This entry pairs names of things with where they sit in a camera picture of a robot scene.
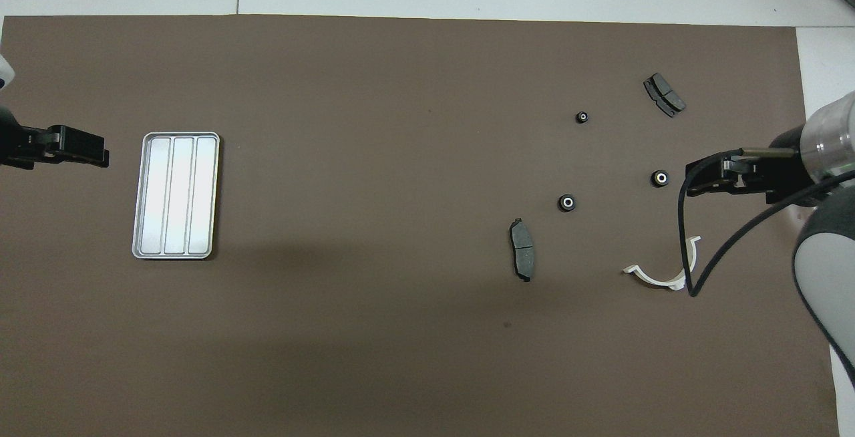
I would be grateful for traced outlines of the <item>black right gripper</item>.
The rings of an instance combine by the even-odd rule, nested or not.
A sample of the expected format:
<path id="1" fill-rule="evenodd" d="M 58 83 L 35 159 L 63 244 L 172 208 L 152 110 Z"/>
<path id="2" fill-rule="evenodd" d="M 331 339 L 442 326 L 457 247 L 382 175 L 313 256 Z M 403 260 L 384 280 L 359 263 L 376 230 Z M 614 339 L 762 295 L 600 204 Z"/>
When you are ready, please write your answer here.
<path id="1" fill-rule="evenodd" d="M 742 183 L 748 193 L 762 193 L 765 202 L 773 205 L 788 198 L 803 188 L 814 184 L 800 156 L 800 139 L 803 127 L 798 126 L 783 132 L 773 139 L 770 148 L 788 148 L 795 150 L 795 156 L 788 159 L 758 159 L 753 163 L 754 171 L 742 176 Z M 739 193 L 739 176 L 723 176 L 725 161 L 732 161 L 743 156 L 743 151 L 723 151 L 702 157 L 688 164 L 688 197 L 702 194 L 737 194 Z"/>

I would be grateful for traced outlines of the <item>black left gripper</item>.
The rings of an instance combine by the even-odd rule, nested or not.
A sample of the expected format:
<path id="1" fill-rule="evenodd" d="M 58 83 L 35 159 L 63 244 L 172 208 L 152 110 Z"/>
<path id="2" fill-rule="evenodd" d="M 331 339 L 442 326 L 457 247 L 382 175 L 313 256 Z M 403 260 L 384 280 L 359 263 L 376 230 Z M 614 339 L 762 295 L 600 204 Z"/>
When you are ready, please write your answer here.
<path id="1" fill-rule="evenodd" d="M 83 132 L 76 128 L 54 124 L 49 127 L 51 142 L 49 151 L 61 162 L 109 167 L 110 151 L 105 150 L 101 136 Z M 1 165 L 22 170 L 33 170 L 37 163 L 53 163 L 47 156 L 46 129 L 22 126 L 13 117 L 13 112 L 1 108 Z"/>

